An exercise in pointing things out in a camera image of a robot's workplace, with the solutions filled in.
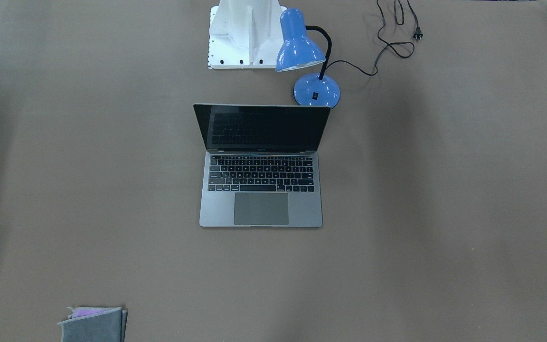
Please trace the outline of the grey laptop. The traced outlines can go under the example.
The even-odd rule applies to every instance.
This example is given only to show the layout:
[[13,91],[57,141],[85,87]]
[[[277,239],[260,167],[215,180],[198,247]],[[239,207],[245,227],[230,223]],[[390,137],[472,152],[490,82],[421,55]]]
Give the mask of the grey laptop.
[[205,145],[204,228],[323,225],[318,149],[327,106],[193,104]]

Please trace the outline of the blue desk lamp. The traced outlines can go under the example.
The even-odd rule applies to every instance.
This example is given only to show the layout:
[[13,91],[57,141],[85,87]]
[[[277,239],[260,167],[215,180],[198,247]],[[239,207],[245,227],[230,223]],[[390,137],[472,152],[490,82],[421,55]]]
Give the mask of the blue desk lamp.
[[[326,75],[330,60],[332,40],[321,27],[306,25],[302,11],[295,7],[283,10],[280,15],[283,44],[278,52],[277,72],[319,65],[321,70],[298,78],[293,86],[293,97],[298,105],[325,106],[334,108],[340,100],[340,87]],[[321,33],[326,39],[326,52],[308,36],[308,31]]]

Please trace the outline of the folded grey cloth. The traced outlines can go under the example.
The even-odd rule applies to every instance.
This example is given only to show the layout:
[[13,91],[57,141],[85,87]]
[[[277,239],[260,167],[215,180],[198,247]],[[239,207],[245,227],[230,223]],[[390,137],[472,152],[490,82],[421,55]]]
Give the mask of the folded grey cloth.
[[123,342],[127,311],[121,307],[69,307],[61,327],[61,342]]

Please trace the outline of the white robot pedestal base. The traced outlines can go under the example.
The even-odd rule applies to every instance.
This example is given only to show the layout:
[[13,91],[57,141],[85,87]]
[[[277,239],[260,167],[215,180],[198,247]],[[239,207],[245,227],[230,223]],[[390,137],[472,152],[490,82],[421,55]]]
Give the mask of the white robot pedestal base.
[[277,0],[222,0],[211,7],[208,68],[275,69],[286,9]]

